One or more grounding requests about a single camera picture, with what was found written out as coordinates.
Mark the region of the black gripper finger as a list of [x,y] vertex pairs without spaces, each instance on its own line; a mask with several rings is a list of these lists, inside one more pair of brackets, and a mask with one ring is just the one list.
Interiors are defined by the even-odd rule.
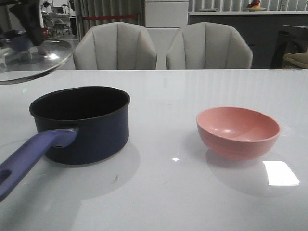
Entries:
[[18,0],[17,3],[10,8],[26,30],[27,36],[34,46],[39,46],[44,41],[44,34],[40,22],[41,13],[39,11],[38,0]]

